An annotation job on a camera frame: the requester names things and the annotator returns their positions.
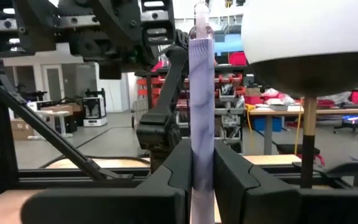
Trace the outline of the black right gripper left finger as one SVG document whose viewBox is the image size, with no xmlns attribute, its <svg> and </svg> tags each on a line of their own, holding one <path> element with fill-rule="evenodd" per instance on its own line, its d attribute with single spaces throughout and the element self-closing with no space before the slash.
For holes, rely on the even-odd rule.
<svg viewBox="0 0 358 224">
<path fill-rule="evenodd" d="M 164 163 L 132 189 L 48 189 L 21 208 L 22 223 L 189 223 L 191 143 L 183 139 Z"/>
</svg>

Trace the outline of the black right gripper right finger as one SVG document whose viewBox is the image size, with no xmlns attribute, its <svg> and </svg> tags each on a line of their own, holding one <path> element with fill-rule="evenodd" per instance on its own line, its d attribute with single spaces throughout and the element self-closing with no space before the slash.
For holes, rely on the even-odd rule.
<svg viewBox="0 0 358 224">
<path fill-rule="evenodd" d="M 358 189 L 297 189 L 224 143 L 214 149 L 214 191 L 223 223 L 358 223 Z"/>
</svg>

